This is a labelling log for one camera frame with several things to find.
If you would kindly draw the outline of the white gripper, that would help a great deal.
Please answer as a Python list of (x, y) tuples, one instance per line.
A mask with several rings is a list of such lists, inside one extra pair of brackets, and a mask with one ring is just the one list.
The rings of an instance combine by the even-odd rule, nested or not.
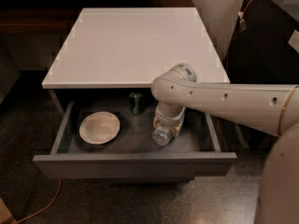
[(161, 125), (169, 126), (173, 136), (177, 137), (182, 128), (184, 115), (184, 106), (167, 105), (159, 102), (155, 110), (153, 128), (156, 129)]

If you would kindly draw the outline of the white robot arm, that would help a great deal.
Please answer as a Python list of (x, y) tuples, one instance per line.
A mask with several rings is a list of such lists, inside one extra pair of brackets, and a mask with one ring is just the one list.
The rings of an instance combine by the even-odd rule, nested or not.
[(171, 128), (185, 107), (278, 138), (267, 156), (254, 224), (299, 224), (299, 87), (203, 83), (181, 63), (156, 77), (156, 123)]

